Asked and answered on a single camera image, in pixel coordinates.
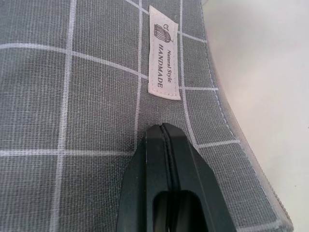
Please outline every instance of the white label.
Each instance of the white label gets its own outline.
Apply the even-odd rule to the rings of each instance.
[[[150,53],[148,92],[156,96],[180,100],[177,60],[178,24],[149,7]]]

